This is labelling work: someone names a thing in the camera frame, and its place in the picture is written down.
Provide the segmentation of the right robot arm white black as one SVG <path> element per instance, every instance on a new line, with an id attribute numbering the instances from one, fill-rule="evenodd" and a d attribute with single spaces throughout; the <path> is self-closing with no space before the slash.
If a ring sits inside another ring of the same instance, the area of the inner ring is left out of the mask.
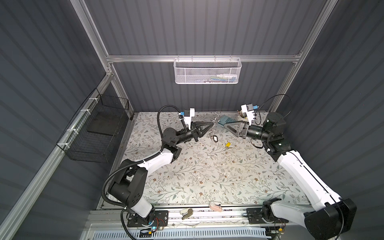
<path id="1" fill-rule="evenodd" d="M 276 112 L 267 114 L 262 126 L 250 121 L 224 123 L 224 128 L 239 138 L 260 140 L 263 149 L 283 167 L 303 190 L 309 207 L 273 198 L 263 202 L 262 218 L 267 223 L 279 219 L 306 228 L 316 240 L 338 238 L 352 227 L 357 206 L 351 199 L 343 199 L 333 191 L 304 161 L 298 151 L 292 149 L 283 133 L 285 118 Z"/>

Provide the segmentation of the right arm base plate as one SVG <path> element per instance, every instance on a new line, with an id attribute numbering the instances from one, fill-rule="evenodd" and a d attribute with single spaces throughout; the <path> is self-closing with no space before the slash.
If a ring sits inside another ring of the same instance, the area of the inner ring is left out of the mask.
<path id="1" fill-rule="evenodd" d="M 249 224 L 287 224 L 289 221 L 283 218 L 268 217 L 264 214 L 263 208 L 247 208 L 246 212 L 242 214 L 243 217 L 247 218 Z"/>

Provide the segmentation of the grey beaded keyring coil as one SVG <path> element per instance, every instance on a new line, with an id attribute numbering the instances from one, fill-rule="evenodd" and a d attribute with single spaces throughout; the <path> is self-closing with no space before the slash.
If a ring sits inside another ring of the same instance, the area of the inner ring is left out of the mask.
<path id="1" fill-rule="evenodd" d="M 214 135 L 216 135 L 216 132 L 217 132 L 217 125 L 218 125 L 218 121 L 220 120 L 220 112 L 217 111 L 217 112 L 214 112 L 214 118 L 212 120 L 212 123 L 213 123 L 213 127 L 211 128 L 210 130 L 210 136 L 213 137 Z"/>

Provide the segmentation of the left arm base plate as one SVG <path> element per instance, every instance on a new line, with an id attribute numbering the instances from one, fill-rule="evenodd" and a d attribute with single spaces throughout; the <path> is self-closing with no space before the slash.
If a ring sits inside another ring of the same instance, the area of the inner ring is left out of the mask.
<path id="1" fill-rule="evenodd" d="M 154 210 L 146 218 L 138 214 L 130 214 L 126 217 L 127 227 L 166 227 L 168 225 L 169 212 Z"/>

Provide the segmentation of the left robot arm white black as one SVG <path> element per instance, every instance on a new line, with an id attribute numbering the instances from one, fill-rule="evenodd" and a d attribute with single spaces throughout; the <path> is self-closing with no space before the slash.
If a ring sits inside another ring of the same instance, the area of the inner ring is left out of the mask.
<path id="1" fill-rule="evenodd" d="M 181 130 L 174 128 L 162 130 L 160 114 L 165 108 L 176 110 L 179 122 L 182 124 Z M 157 125 L 161 136 L 160 150 L 139 161 L 123 160 L 119 168 L 105 180 L 101 190 L 102 199 L 136 214 L 145 225 L 150 225 L 155 218 L 155 207 L 143 196 L 148 175 L 178 159 L 182 151 L 178 144 L 191 140 L 198 142 L 214 126 L 213 122 L 193 122 L 194 116 L 194 108 L 180 111 L 173 105 L 161 107 L 157 113 Z"/>

